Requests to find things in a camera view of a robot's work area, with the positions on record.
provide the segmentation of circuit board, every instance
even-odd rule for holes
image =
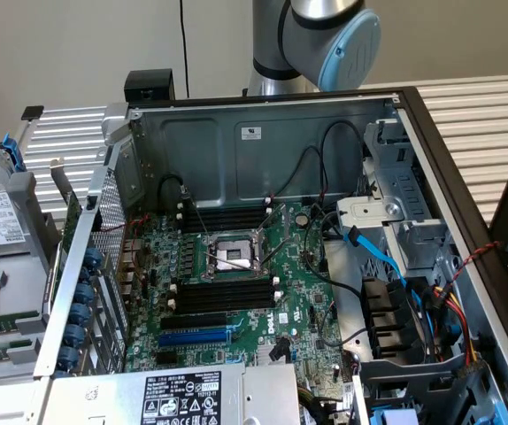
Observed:
[[[235,332],[229,343],[179,345],[177,363],[169,367],[192,367],[224,363],[244,362],[256,366],[259,354],[268,352],[277,339],[286,336],[291,342],[291,361],[295,365],[299,385],[311,389],[316,396],[341,398],[343,381],[333,377],[333,367],[342,364],[340,348],[330,348],[320,340],[315,324],[311,324],[309,310],[315,312],[317,323],[333,301],[330,285],[321,281],[306,269],[303,259],[305,230],[295,223],[301,212],[310,215],[310,208],[300,203],[286,204],[282,215],[277,215],[264,230],[266,253],[284,240],[284,230],[289,228],[288,242],[268,261],[272,276],[280,279],[281,298],[275,308],[229,312],[228,325],[235,325]],[[189,282],[201,282],[201,271],[208,261],[205,253],[204,234],[182,234],[166,217],[152,216],[138,237],[149,246],[145,256],[140,256],[142,273],[156,269],[156,284],[150,285],[142,295],[140,285],[133,285],[129,307],[131,334],[127,347],[125,372],[139,372],[166,368],[158,365],[156,354],[158,337],[162,334],[160,322],[172,315],[165,306],[165,296],[172,276],[180,274],[184,267],[180,262],[185,250],[193,251]],[[312,231],[307,239],[307,251],[319,258],[320,239]],[[328,315],[324,336],[327,340],[338,341],[340,332],[332,314]]]

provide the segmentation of black pcie slot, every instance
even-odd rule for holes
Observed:
[[[177,307],[177,313],[210,313],[210,312],[233,312],[235,310],[253,310],[257,308],[274,308],[275,303],[272,299],[255,299],[251,301],[236,301],[232,303],[213,303],[201,305],[185,305],[181,304]]]
[[[200,316],[170,316],[161,320],[162,330],[185,328],[211,328],[227,325],[225,313],[201,314]]]

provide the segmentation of connector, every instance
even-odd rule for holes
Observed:
[[[270,351],[270,359],[272,359],[272,361],[277,361],[283,356],[286,356],[286,363],[291,363],[291,350],[289,349],[290,346],[291,342],[287,338],[280,338],[278,343]]]
[[[359,246],[360,242],[358,241],[358,237],[360,236],[360,230],[356,226],[352,226],[352,228],[349,231],[348,237],[350,243],[352,243],[352,246]]]

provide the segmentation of pcie slot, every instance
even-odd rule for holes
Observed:
[[[197,316],[170,316],[161,320],[162,330],[211,328],[227,325],[225,313],[201,314]]]
[[[190,344],[227,343],[231,331],[226,328],[194,329],[185,332],[173,332],[159,336],[160,347]]]

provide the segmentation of capacitor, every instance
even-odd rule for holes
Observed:
[[[341,367],[339,365],[333,365],[333,382],[336,383],[341,374]]]
[[[307,217],[307,214],[301,212],[298,215],[296,215],[296,226],[299,228],[307,228],[309,225],[309,217]]]

